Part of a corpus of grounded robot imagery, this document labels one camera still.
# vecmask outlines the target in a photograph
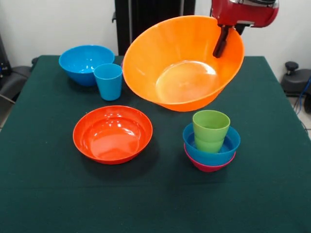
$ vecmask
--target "blue cup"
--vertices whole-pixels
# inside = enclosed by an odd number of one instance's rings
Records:
[[[120,97],[122,68],[116,64],[103,64],[94,70],[95,80],[101,97],[113,101]]]

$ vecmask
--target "green tablecloth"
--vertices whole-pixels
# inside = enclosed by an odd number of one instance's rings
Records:
[[[72,141],[76,122],[108,104],[137,108],[154,127],[123,165],[89,160]],[[184,153],[193,112],[164,109],[126,85],[105,102],[71,81],[57,56],[41,56],[0,133],[0,232],[311,232],[311,143],[266,60],[246,57],[206,109],[228,114],[242,138],[232,164],[211,174]]]

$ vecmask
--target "bowl rim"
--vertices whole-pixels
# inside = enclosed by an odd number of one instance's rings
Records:
[[[222,167],[225,167],[225,166],[227,166],[228,164],[230,164],[230,163],[232,162],[232,160],[234,160],[235,155],[236,155],[236,153],[237,153],[237,152],[234,152],[232,158],[231,158],[228,162],[226,162],[225,164],[218,165],[218,166],[209,166],[209,165],[204,165],[204,164],[199,163],[198,161],[194,160],[194,159],[189,155],[189,153],[188,153],[188,151],[187,151],[187,149],[186,149],[186,143],[184,143],[184,150],[185,150],[185,153],[186,153],[186,155],[188,156],[188,158],[191,160],[191,162],[196,163],[197,165],[200,165],[200,166],[203,166],[203,167],[206,167],[206,168],[207,168],[207,167],[208,167],[208,168],[222,168]]]
[[[159,22],[159,23],[157,23],[157,24],[151,26],[150,28],[146,29],[142,34],[140,34],[140,35],[132,42],[131,45],[134,45],[135,43],[137,43],[137,40],[138,40],[140,37],[142,37],[143,35],[145,35],[146,33],[148,33],[148,31],[152,30],[153,28],[158,27],[158,26],[159,26],[160,24],[162,24],[162,23],[165,23],[165,22],[168,22],[168,21],[174,21],[174,20],[176,20],[176,19],[178,19],[178,18],[208,18],[208,19],[214,20],[214,21],[217,23],[217,19],[215,19],[214,17],[209,17],[209,16],[191,15],[191,16],[178,16],[178,17],[174,17],[174,18],[169,18],[169,19],[167,19],[167,20],[164,20],[164,21],[162,21],[162,22]],[[230,30],[233,31],[234,33],[238,33],[238,32],[237,32],[236,30],[234,30],[234,29],[230,29]],[[241,66],[242,66],[242,64],[243,64],[243,61],[244,61],[244,57],[245,57],[245,47],[244,47],[244,43],[243,43],[243,40],[242,40],[242,37],[241,37],[241,36],[239,37],[239,41],[242,43],[242,55],[243,55],[243,58],[241,59],[241,62],[240,62],[240,64],[239,64],[240,68],[237,69],[237,71],[234,72],[234,73],[232,74],[232,79],[234,79],[234,77],[235,77],[235,76],[237,75],[237,73],[240,71]],[[126,51],[126,53],[125,53],[125,55],[124,55],[123,65],[126,64],[126,60],[129,59],[129,58],[127,58],[127,56],[128,56],[129,51],[131,50],[131,47],[132,47],[131,45],[129,46],[129,48],[127,49],[127,51]],[[126,84],[129,86],[125,73],[126,73],[126,72],[123,72],[124,81],[125,81]],[[215,89],[212,93],[209,93],[208,95],[204,95],[204,96],[202,96],[202,97],[200,97],[200,98],[197,98],[197,99],[194,99],[194,100],[189,100],[189,101],[185,101],[185,102],[177,102],[177,103],[176,103],[176,102],[162,102],[162,101],[150,100],[149,98],[145,98],[145,97],[141,96],[140,94],[138,94],[136,91],[132,90],[131,88],[130,88],[130,89],[131,89],[136,95],[138,95],[139,97],[141,97],[142,99],[147,100],[147,101],[152,102],[152,103],[156,103],[156,104],[159,104],[159,105],[181,105],[181,104],[188,104],[188,103],[193,103],[193,102],[197,102],[197,101],[200,101],[200,100],[204,100],[204,99],[206,99],[206,98],[208,98],[208,97],[210,97],[210,96],[215,95],[215,94],[218,93],[218,92],[221,92],[221,91],[232,81],[232,79],[231,79],[229,82],[227,82],[226,84],[223,84],[222,86],[218,87],[217,89]]]
[[[196,152],[199,152],[199,153],[205,153],[205,154],[215,154],[215,155],[222,155],[222,154],[225,154],[225,153],[231,153],[231,152],[234,152],[238,149],[238,147],[240,146],[241,144],[241,136],[239,135],[238,131],[236,131],[231,125],[229,126],[229,130],[232,129],[234,130],[238,137],[239,137],[239,143],[237,144],[237,146],[235,146],[233,149],[229,150],[229,151],[226,151],[226,152],[222,152],[222,153],[209,153],[209,152],[205,152],[205,151],[201,151],[201,150],[198,150],[197,148],[193,147],[188,141],[187,141],[187,138],[186,138],[186,135],[185,135],[185,131],[187,129],[187,127],[191,127],[192,128],[192,131],[193,131],[193,123],[190,123],[188,124],[184,130],[183,130],[183,139],[184,139],[184,144],[187,145],[187,146],[190,146],[193,150],[195,150]]]
[[[64,55],[65,53],[68,53],[68,52],[70,52],[71,50],[74,50],[74,49],[79,48],[79,47],[89,47],[89,46],[92,46],[92,47],[100,47],[100,48],[106,49],[106,50],[109,51],[110,54],[112,55],[112,61],[111,61],[111,62],[108,62],[108,63],[105,63],[105,64],[111,64],[111,63],[114,62],[114,60],[115,60],[115,54],[114,54],[114,52],[113,52],[111,49],[109,49],[109,48],[107,48],[107,47],[105,47],[105,46],[102,46],[102,45],[93,45],[93,44],[92,44],[92,45],[79,45],[79,46],[72,47],[72,48],[66,50],[65,52],[63,52],[63,53],[59,56],[59,58],[58,58],[58,63],[59,63],[59,65],[60,65],[60,67],[61,67],[63,70],[68,71],[68,72],[71,72],[71,73],[77,73],[77,74],[91,74],[91,73],[94,73],[94,70],[95,70],[97,67],[94,68],[93,71],[88,71],[88,72],[79,73],[79,72],[76,72],[76,71],[72,71],[72,70],[66,69],[66,68],[64,68],[63,65],[61,64],[61,59],[62,59],[62,57],[63,57],[63,55]]]
[[[76,141],[74,140],[74,135],[75,135],[75,131],[76,131],[76,128],[77,128],[78,124],[79,124],[85,117],[87,117],[89,114],[91,114],[91,113],[93,113],[93,112],[95,112],[95,111],[99,111],[100,109],[103,109],[103,108],[111,108],[111,107],[113,107],[113,108],[116,108],[116,107],[120,108],[120,107],[121,107],[121,108],[125,108],[125,109],[132,109],[132,110],[138,111],[140,114],[142,114],[142,115],[148,120],[148,124],[151,126],[151,132],[150,132],[150,136],[147,137],[147,140],[146,140],[146,142],[143,144],[143,146],[141,147],[141,149],[138,150],[138,151],[136,151],[134,154],[131,154],[130,156],[128,156],[128,157],[126,157],[126,158],[122,158],[122,159],[118,159],[118,160],[101,160],[101,159],[97,159],[97,158],[94,158],[94,157],[92,157],[92,156],[89,156],[88,154],[83,153],[83,152],[80,150],[80,148],[77,146],[77,143],[76,143]],[[151,120],[148,118],[148,116],[147,116],[146,114],[144,114],[142,111],[140,111],[140,110],[138,110],[138,109],[136,109],[136,108],[132,108],[132,107],[129,107],[129,106],[125,106],[125,105],[108,105],[108,106],[104,106],[104,107],[101,107],[101,108],[94,109],[94,110],[88,112],[87,114],[85,114],[83,117],[81,117],[81,118],[78,120],[78,122],[76,123],[76,125],[74,126],[74,128],[73,128],[72,140],[73,140],[73,143],[74,143],[75,147],[78,149],[78,151],[79,151],[81,154],[83,154],[84,156],[86,156],[87,158],[89,158],[89,159],[96,160],[96,161],[103,161],[103,162],[112,162],[112,161],[117,162],[117,161],[123,161],[124,159],[127,159],[127,158],[134,157],[135,155],[138,155],[139,153],[141,153],[141,152],[146,148],[146,146],[150,143],[151,138],[152,138],[152,135],[153,135],[153,126],[152,126],[152,122],[151,122]]]

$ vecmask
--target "bowl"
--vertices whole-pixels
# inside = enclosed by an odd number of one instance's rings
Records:
[[[93,71],[97,66],[113,63],[113,52],[99,45],[82,45],[64,52],[58,60],[67,75],[82,86],[96,84]]]
[[[184,144],[184,149],[185,149],[185,153],[187,154],[188,158],[190,159],[190,161],[193,163],[193,165],[195,165],[200,171],[203,172],[214,172],[214,171],[218,171],[220,169],[222,169],[223,167],[227,166],[228,164],[230,164],[232,162],[232,160],[235,158],[236,152],[233,154],[232,158],[230,159],[230,161],[228,161],[227,163],[220,165],[220,166],[207,166],[204,164],[201,164],[197,161],[195,161],[187,152],[186,149],[186,144]]]
[[[150,27],[125,54],[125,82],[141,98],[171,110],[206,106],[234,78],[244,58],[242,38],[232,28],[222,56],[212,55],[220,33],[217,20],[205,16],[171,18]]]
[[[152,124],[141,111],[106,106],[82,117],[73,130],[73,142],[86,157],[102,164],[121,164],[135,158],[150,142]]]
[[[224,143],[219,153],[209,153],[198,150],[194,141],[193,124],[189,124],[183,131],[183,138],[189,155],[198,163],[207,166],[221,166],[231,160],[237,148],[241,143],[239,133],[229,127],[228,133],[225,136]]]

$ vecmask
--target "plastic cup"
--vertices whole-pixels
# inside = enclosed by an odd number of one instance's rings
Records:
[[[198,150],[218,153],[229,130],[230,118],[218,111],[204,110],[194,114],[192,122]]]
[[[103,64],[94,70],[95,80],[101,97],[113,101],[120,97],[122,68],[116,64]]]

